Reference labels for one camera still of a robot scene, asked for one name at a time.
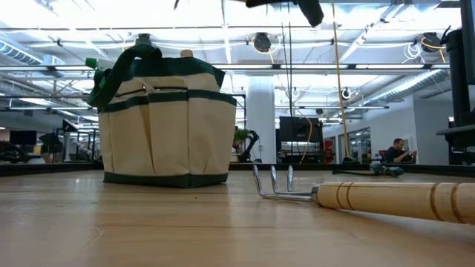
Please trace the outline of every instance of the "man sitting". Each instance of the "man sitting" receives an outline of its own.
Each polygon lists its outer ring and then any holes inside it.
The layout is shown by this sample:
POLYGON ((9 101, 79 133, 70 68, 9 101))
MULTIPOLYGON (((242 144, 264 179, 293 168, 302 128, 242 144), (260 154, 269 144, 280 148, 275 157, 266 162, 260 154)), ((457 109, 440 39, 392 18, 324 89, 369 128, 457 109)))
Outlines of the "man sitting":
POLYGON ((393 146, 384 154, 384 161, 394 163, 416 163, 417 151, 404 151, 404 140, 394 139, 393 146))

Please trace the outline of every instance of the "canvas tool bag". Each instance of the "canvas tool bag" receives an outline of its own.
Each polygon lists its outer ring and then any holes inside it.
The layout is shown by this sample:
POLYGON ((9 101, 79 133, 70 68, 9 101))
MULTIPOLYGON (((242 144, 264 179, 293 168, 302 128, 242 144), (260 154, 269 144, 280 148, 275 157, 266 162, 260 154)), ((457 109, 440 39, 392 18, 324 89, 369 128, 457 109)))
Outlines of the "canvas tool bag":
POLYGON ((207 62, 163 58, 144 44, 124 51, 112 69, 97 70, 88 104, 99 111, 104 182, 225 182, 236 100, 219 92, 223 78, 207 62))

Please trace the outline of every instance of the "wooden handle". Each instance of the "wooden handle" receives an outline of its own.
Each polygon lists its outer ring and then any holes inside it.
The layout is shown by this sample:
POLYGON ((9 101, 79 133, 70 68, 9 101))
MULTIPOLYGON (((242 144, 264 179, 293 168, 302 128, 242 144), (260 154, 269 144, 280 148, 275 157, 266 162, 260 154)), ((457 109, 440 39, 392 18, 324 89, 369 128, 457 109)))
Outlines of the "wooden handle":
POLYGON ((325 208, 475 225, 475 183, 325 182, 325 208))

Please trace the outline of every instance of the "wooden surface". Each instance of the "wooden surface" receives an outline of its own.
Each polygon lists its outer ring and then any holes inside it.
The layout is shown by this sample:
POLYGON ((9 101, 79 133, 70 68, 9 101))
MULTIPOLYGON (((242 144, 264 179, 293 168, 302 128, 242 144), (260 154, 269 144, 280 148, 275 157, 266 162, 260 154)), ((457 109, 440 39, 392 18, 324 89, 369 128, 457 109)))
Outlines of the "wooden surface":
MULTIPOLYGON (((267 192, 269 173, 261 172, 267 192)), ((279 172, 285 188, 285 172, 279 172)), ((475 182, 296 171, 323 181, 475 182)), ((0 266, 472 266, 475 226, 263 200, 251 171, 198 189, 102 183, 101 171, 0 178, 0 266)))

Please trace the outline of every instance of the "dark cable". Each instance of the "dark cable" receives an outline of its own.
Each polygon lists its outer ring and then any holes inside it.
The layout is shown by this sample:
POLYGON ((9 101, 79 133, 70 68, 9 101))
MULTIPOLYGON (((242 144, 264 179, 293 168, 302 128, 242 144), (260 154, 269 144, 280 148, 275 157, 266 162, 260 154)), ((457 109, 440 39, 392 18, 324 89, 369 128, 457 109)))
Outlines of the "dark cable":
MULTIPOLYGON (((280 8, 282 12, 282 1, 280 2, 280 8)), ((290 13, 290 3, 287 3, 287 11, 290 13)), ((290 64, 287 62, 287 53, 286 53, 286 47, 285 47, 285 32, 284 32, 284 22, 281 22, 281 29, 282 29, 282 44, 284 46, 284 61, 286 65, 286 77, 287 77, 287 92, 289 94, 289 110, 290 110, 290 122, 292 124, 292 129, 291 129, 291 134, 292 134, 292 140, 290 140, 290 164, 293 163, 293 153, 294 153, 294 130, 295 130, 295 122, 294 122, 294 116, 293 116, 293 106, 292 106, 292 33, 291 33, 291 24, 289 22, 289 57, 290 57, 290 64)), ((298 155, 300 156, 300 148, 298 147, 297 143, 297 152, 298 155)))

